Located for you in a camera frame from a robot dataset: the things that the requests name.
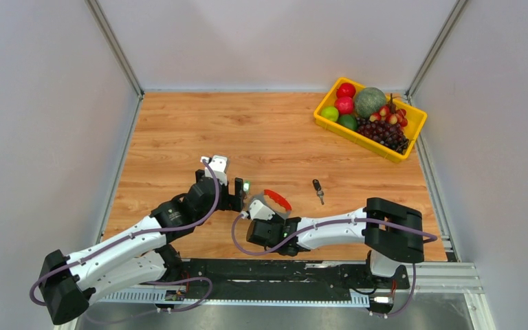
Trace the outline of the clear keyring with red tag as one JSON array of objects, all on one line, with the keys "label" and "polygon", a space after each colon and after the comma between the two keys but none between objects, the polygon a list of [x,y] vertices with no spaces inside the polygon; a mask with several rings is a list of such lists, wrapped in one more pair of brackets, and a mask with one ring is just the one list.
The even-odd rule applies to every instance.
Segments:
[{"label": "clear keyring with red tag", "polygon": [[277,211],[277,210],[273,209],[275,211],[275,215],[274,216],[278,216],[278,217],[280,217],[282,219],[287,219],[290,216],[291,212],[292,212],[292,206],[286,200],[286,198],[284,198],[283,196],[281,196],[280,194],[278,194],[277,192],[275,192],[273,190],[265,189],[263,192],[253,196],[251,198],[251,200],[253,198],[259,198],[259,199],[264,200],[268,204],[268,206],[273,209],[273,207],[267,202],[267,198],[268,198],[271,201],[273,201],[276,205],[278,205],[281,208],[283,208],[284,211]]}]

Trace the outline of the black car key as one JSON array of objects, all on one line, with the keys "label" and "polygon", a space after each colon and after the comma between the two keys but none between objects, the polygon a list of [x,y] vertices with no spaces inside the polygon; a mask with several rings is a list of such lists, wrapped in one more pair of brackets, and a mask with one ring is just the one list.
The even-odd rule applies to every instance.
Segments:
[{"label": "black car key", "polygon": [[322,205],[324,205],[325,204],[325,201],[324,201],[324,195],[325,194],[324,194],[324,191],[322,189],[322,186],[321,186],[319,180],[318,179],[313,179],[312,180],[312,184],[313,184],[313,187],[314,187],[314,189],[316,191],[316,195],[317,195],[317,197],[320,200],[320,203]]}]

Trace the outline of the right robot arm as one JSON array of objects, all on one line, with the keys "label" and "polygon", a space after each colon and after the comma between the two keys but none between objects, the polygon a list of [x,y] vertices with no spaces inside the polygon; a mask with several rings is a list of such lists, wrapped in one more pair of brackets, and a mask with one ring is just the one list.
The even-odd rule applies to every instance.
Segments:
[{"label": "right robot arm", "polygon": [[420,211],[379,197],[367,199],[363,208],[322,218],[286,218],[253,199],[241,217],[250,220],[247,242],[267,253],[296,256],[328,245],[368,246],[365,277],[374,287],[390,281],[402,263],[424,262],[424,245],[436,239],[424,232]]}]

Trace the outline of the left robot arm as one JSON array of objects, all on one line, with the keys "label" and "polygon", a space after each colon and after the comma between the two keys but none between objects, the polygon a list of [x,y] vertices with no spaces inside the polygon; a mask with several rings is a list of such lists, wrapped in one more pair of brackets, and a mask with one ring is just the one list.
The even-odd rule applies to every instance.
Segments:
[{"label": "left robot arm", "polygon": [[173,241],[193,233],[216,211],[242,211],[248,189],[235,178],[230,190],[207,168],[197,170],[195,179],[188,192],[161,203],[124,232],[78,252],[49,253],[30,300],[46,307],[53,324],[61,325],[133,285],[188,286],[193,278],[184,271]]}]

